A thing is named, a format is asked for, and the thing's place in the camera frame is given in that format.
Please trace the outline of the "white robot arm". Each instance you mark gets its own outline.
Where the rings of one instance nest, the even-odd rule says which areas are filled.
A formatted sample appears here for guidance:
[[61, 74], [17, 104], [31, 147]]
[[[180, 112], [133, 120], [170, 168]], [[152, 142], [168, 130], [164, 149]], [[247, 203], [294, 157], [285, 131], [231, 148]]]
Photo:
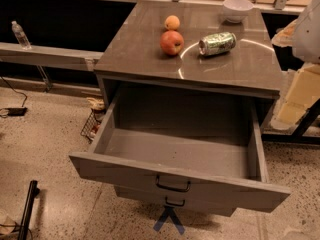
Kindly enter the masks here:
[[293, 74], [283, 94], [276, 120], [295, 125], [320, 98], [320, 0], [312, 0], [296, 20], [272, 38], [278, 47], [291, 47], [303, 65]]

